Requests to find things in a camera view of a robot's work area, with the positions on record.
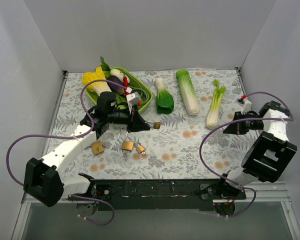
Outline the tiny brass padlock with key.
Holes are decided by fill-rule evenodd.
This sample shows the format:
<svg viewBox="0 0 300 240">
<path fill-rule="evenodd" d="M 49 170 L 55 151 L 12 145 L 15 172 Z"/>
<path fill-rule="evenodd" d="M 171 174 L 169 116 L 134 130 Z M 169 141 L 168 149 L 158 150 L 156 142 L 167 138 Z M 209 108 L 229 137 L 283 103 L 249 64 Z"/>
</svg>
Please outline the tiny brass padlock with key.
<svg viewBox="0 0 300 240">
<path fill-rule="evenodd" d="M 158 122 L 158 121 L 155 121 L 155 122 L 149 122 L 149 121 L 147 121 L 146 124 L 147 124 L 151 129 L 159 130 L 160 127 L 161 127 L 161 123 Z"/>
</svg>

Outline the small brass padlock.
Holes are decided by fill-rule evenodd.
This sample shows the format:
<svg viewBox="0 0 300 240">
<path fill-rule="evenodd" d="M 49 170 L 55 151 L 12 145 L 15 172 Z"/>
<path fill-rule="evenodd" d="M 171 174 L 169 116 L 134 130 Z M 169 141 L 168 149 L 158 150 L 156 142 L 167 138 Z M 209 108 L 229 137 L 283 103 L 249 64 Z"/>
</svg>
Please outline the small brass padlock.
<svg viewBox="0 0 300 240">
<path fill-rule="evenodd" d="M 146 148 L 139 141 L 136 141 L 134 143 L 134 146 L 139 154 L 142 154 L 142 155 L 146 154 Z"/>
</svg>

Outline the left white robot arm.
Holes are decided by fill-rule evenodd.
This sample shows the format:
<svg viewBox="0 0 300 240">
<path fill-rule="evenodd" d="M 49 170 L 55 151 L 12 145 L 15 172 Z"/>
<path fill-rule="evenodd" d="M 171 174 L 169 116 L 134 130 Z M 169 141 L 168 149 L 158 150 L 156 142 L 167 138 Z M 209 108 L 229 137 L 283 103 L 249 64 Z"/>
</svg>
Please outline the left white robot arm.
<svg viewBox="0 0 300 240">
<path fill-rule="evenodd" d="M 102 92 L 68 140 L 40 159 L 31 158 L 27 162 L 23 190 L 47 207 L 73 194 L 80 194 L 85 200 L 93 199 L 97 194 L 93 177 L 84 173 L 72 177 L 63 174 L 84 149 L 109 129 L 110 124 L 126 125 L 129 133 L 150 130 L 150 125 L 138 111 L 140 95 L 132 92 L 126 100 L 127 107 L 120 109 L 113 92 Z"/>
</svg>

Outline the brass padlock long shackle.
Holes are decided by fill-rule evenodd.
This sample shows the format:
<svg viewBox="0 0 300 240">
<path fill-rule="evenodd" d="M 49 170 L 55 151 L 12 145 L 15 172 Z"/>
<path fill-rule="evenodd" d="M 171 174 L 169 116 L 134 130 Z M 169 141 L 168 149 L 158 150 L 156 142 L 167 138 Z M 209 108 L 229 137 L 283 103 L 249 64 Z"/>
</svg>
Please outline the brass padlock long shackle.
<svg viewBox="0 0 300 240">
<path fill-rule="evenodd" d="M 117 140 L 121 141 L 121 150 L 125 160 L 128 159 L 129 153 L 131 153 L 134 148 L 134 142 L 129 140 L 128 134 L 129 131 L 126 128 L 121 128 L 117 136 Z"/>
</svg>

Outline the green long beans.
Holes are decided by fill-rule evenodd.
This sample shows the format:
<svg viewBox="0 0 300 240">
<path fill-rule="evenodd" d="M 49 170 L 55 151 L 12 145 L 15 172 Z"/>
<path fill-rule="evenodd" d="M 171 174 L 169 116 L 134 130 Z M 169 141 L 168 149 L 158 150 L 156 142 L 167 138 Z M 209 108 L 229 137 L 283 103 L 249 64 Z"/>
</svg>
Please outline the green long beans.
<svg viewBox="0 0 300 240">
<path fill-rule="evenodd" d="M 142 109 L 145 109 L 150 102 L 152 101 L 153 94 L 148 89 L 148 87 L 139 80 L 136 76 L 134 76 L 129 71 L 125 70 L 124 68 L 118 68 L 125 77 L 129 78 L 128 86 L 132 89 L 133 92 L 138 92 L 141 97 L 142 104 L 138 106 L 138 110 L 141 111 Z"/>
</svg>

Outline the celery stalk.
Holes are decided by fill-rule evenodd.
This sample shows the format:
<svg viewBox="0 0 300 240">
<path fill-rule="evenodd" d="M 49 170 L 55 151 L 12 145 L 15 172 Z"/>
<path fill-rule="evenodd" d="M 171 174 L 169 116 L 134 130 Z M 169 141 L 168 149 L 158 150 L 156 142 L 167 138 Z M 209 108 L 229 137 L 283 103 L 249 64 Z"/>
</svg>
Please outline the celery stalk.
<svg viewBox="0 0 300 240">
<path fill-rule="evenodd" d="M 213 80 L 213 85 L 215 86 L 215 90 L 212 96 L 211 106 L 206 118 L 206 127 L 210 130 L 213 130 L 217 126 L 221 102 L 223 99 L 223 95 L 226 91 L 226 87 L 220 86 L 220 83 L 217 79 Z"/>
</svg>

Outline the purple eggplant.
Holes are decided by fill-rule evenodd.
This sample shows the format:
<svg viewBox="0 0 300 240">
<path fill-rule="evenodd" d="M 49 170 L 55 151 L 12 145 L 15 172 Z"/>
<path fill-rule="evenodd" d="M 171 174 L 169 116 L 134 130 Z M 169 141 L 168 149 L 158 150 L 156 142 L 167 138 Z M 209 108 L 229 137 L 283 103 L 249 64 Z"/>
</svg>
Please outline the purple eggplant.
<svg viewBox="0 0 300 240">
<path fill-rule="evenodd" d="M 123 88 L 124 85 L 117 76 L 110 75 L 107 78 L 107 80 L 108 80 L 107 84 L 113 92 L 115 92 L 119 95 L 123 95 L 125 93 L 125 89 Z"/>
</svg>

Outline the red chili pepper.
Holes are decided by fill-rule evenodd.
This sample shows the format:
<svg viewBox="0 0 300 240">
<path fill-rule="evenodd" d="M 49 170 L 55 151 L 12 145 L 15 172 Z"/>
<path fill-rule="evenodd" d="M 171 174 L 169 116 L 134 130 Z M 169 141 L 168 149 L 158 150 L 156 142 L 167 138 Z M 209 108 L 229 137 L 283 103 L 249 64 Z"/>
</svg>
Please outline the red chili pepper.
<svg viewBox="0 0 300 240">
<path fill-rule="evenodd" d="M 123 85 L 124 85 L 125 87 L 127 87 L 127 88 L 129 87 L 128 79 L 127 79 L 126 76 L 123 77 Z"/>
</svg>

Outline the bok choy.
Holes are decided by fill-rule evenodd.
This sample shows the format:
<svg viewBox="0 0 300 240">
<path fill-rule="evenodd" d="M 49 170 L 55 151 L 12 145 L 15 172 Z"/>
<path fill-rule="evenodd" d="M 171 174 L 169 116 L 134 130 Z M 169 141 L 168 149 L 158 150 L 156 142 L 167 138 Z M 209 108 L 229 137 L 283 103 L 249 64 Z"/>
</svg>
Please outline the bok choy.
<svg viewBox="0 0 300 240">
<path fill-rule="evenodd" d="M 157 113 L 158 114 L 170 114 L 174 110 L 174 99 L 172 95 L 168 92 L 164 79 L 162 77 L 158 77 L 154 85 L 157 89 L 157 95 L 155 98 L 157 105 Z"/>
</svg>

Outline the green plastic basket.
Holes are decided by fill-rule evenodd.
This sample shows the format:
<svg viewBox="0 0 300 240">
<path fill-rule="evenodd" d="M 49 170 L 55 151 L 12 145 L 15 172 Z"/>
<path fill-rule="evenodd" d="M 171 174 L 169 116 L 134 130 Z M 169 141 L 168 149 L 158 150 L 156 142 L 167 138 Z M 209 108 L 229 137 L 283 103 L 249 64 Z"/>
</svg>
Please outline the green plastic basket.
<svg viewBox="0 0 300 240">
<path fill-rule="evenodd" d="M 140 114 L 144 112 L 153 99 L 153 94 L 151 90 L 141 80 L 139 80 L 135 75 L 133 75 L 126 69 L 119 66 L 114 67 L 112 69 L 119 70 L 120 72 L 124 73 L 127 78 L 130 79 L 130 83 L 128 84 L 129 87 L 132 88 L 133 92 L 138 92 L 141 97 L 142 105 L 138 106 L 138 111 Z M 94 104 L 96 104 L 99 97 L 97 93 L 93 90 L 90 90 L 89 88 L 86 88 L 85 92 L 87 93 L 89 98 L 94 102 Z M 121 102 L 127 103 L 126 97 L 124 95 L 120 95 L 116 92 L 114 92 L 114 94 L 116 96 L 116 101 L 118 104 Z"/>
</svg>

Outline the white radish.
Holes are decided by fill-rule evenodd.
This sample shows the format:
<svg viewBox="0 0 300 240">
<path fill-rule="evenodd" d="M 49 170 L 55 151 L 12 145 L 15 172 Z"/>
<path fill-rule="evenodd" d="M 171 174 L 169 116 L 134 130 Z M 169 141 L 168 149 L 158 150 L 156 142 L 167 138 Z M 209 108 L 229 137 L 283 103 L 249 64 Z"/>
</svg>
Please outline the white radish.
<svg viewBox="0 0 300 240">
<path fill-rule="evenodd" d="M 113 68 L 113 69 L 110 70 L 110 75 L 111 76 L 116 76 L 117 78 L 123 78 L 124 77 L 124 74 L 119 69 L 116 69 L 116 68 Z"/>
</svg>

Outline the floral table mat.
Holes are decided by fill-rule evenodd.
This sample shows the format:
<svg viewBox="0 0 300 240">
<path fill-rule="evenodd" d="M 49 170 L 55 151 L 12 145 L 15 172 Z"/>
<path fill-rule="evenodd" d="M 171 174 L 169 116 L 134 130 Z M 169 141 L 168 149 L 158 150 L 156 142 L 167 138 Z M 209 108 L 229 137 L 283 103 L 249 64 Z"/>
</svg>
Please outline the floral table mat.
<svg viewBox="0 0 300 240">
<path fill-rule="evenodd" d="M 210 133 L 206 128 L 214 79 L 226 87 L 218 123 L 231 121 L 240 110 L 237 99 L 243 90 L 235 70 L 189 71 L 200 107 L 196 116 L 186 111 L 175 71 L 136 71 L 134 75 L 153 94 L 157 92 L 155 80 L 163 78 L 174 99 L 171 114 L 158 114 L 155 101 L 142 113 L 146 121 L 160 122 L 160 129 L 128 134 L 129 140 L 140 142 L 146 148 L 145 155 L 132 150 L 125 160 L 122 141 L 117 140 L 123 126 L 112 124 L 100 138 L 104 152 L 94 155 L 90 147 L 86 148 L 64 171 L 66 177 L 85 173 L 96 179 L 203 179 L 215 178 L 241 165 L 258 134 L 250 131 L 245 135 L 232 135 L 221 130 Z"/>
</svg>

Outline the green leafy herb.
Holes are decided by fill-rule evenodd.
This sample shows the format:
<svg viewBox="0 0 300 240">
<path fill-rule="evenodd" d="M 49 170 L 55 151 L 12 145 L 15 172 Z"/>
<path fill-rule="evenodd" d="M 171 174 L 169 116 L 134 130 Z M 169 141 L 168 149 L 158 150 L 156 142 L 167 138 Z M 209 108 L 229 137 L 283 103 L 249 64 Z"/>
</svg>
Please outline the green leafy herb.
<svg viewBox="0 0 300 240">
<path fill-rule="evenodd" d="M 105 59 L 100 56 L 100 66 L 101 66 L 101 69 L 104 71 L 104 72 L 110 72 L 111 71 L 111 68 L 110 66 L 105 62 Z"/>
</svg>

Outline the green napa cabbage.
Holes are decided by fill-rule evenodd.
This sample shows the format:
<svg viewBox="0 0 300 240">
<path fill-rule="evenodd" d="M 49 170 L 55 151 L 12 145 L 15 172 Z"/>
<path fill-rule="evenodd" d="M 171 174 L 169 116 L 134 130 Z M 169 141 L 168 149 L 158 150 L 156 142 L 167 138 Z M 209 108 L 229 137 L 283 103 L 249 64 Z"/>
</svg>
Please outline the green napa cabbage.
<svg viewBox="0 0 300 240">
<path fill-rule="evenodd" d="M 200 106 L 189 72 L 185 69 L 178 70 L 176 79 L 187 113 L 190 116 L 196 116 L 200 111 Z"/>
</svg>

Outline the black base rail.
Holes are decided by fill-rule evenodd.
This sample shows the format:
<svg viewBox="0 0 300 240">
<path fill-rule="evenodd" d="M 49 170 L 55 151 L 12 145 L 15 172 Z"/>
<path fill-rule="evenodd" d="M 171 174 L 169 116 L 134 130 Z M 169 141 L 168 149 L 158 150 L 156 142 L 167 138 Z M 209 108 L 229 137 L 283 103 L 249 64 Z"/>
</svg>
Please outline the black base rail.
<svg viewBox="0 0 300 240">
<path fill-rule="evenodd" d="M 81 197 L 103 200 L 115 210 L 213 211 L 218 179 L 100 179 Z"/>
</svg>

